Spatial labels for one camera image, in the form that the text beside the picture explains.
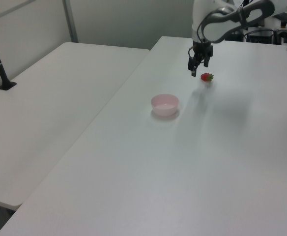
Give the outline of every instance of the table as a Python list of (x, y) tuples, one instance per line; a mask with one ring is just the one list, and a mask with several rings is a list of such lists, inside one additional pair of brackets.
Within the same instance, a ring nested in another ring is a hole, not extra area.
[(287, 51), (214, 45), (206, 89), (191, 44), (159, 40), (0, 236), (287, 236)]
[(0, 90), (0, 206), (25, 201), (147, 53), (64, 43)]

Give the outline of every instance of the bowl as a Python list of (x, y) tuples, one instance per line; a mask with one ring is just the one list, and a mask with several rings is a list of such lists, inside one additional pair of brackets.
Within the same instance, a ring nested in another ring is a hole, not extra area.
[(155, 114), (169, 117), (177, 111), (178, 98), (171, 94), (160, 94), (152, 98), (151, 105)]

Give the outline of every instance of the black cable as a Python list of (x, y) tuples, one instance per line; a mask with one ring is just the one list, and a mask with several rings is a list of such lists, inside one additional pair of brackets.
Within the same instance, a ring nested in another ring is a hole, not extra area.
[(204, 47), (204, 45), (203, 45), (203, 41), (201, 40), (201, 37), (199, 36), (199, 29), (200, 29), (200, 27), (201, 27), (202, 23), (204, 22), (204, 20), (205, 20), (208, 16), (210, 16), (210, 15), (214, 14), (215, 12), (216, 12), (216, 10), (215, 10), (215, 11), (212, 11), (212, 12), (210, 12), (208, 15), (206, 15), (206, 17), (205, 17), (205, 18), (202, 20), (202, 22), (199, 24), (199, 26), (198, 26), (198, 28), (197, 28), (197, 31), (196, 31), (196, 34), (197, 34), (198, 40), (200, 41), (201, 46), (202, 46), (203, 51), (204, 51), (204, 58), (205, 58), (205, 57), (206, 57), (206, 55), (207, 55), (207, 50), (206, 50), (206, 48), (205, 48), (205, 47)]
[(272, 29), (259, 29), (259, 30), (254, 30), (254, 31), (251, 31), (251, 32), (248, 32), (248, 33), (246, 33), (246, 34), (244, 34), (244, 37), (245, 36), (247, 36), (247, 35), (249, 35), (249, 34), (252, 34), (252, 33), (258, 33), (258, 32), (263, 32), (263, 31), (271, 31), (271, 32), (274, 32), (274, 30), (272, 30)]
[(244, 34), (243, 36), (244, 36), (244, 38), (247, 40), (247, 38), (245, 37), (245, 36), (247, 36), (247, 35), (250, 35), (250, 34), (252, 34), (252, 33), (258, 33), (258, 32), (263, 32), (263, 31), (271, 31), (271, 32), (275, 32), (274, 30), (272, 30), (272, 29), (260, 29), (260, 30), (254, 30), (254, 31), (251, 31), (251, 32), (248, 32), (248, 33), (246, 33), (246, 34)]

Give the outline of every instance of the white wall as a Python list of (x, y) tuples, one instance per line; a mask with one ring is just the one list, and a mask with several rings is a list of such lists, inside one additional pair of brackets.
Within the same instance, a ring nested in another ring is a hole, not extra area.
[(69, 41), (62, 0), (36, 0), (0, 18), (0, 58), (9, 79)]
[(194, 0), (71, 0), (80, 43), (151, 49), (161, 36), (191, 37)]

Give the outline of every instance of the cable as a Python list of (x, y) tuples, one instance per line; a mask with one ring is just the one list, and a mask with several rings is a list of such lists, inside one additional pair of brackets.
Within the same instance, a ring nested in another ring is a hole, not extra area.
[(246, 33), (246, 34), (244, 34), (244, 37), (245, 36), (247, 36), (247, 35), (249, 35), (249, 34), (252, 34), (252, 33), (258, 33), (258, 32), (263, 32), (263, 31), (271, 31), (271, 32), (274, 32), (274, 30), (272, 30), (272, 29), (259, 29), (259, 30), (253, 30), (253, 31), (251, 31), (251, 32), (248, 32), (248, 33)]
[(201, 21), (201, 23), (199, 24), (199, 26), (198, 26), (198, 28), (197, 28), (197, 31), (196, 31), (198, 40), (200, 41), (201, 46), (202, 46), (203, 51), (204, 51), (204, 58), (205, 58), (206, 55), (207, 55), (207, 50), (206, 50), (206, 48), (205, 48), (204, 45), (203, 45), (203, 41), (202, 41), (201, 37), (199, 36), (199, 29), (200, 29), (201, 25), (203, 24), (204, 20), (205, 20), (208, 16), (214, 14), (215, 12), (216, 12), (216, 10), (214, 10), (214, 11), (210, 12), (208, 15), (206, 15), (206, 17), (205, 17), (205, 18)]

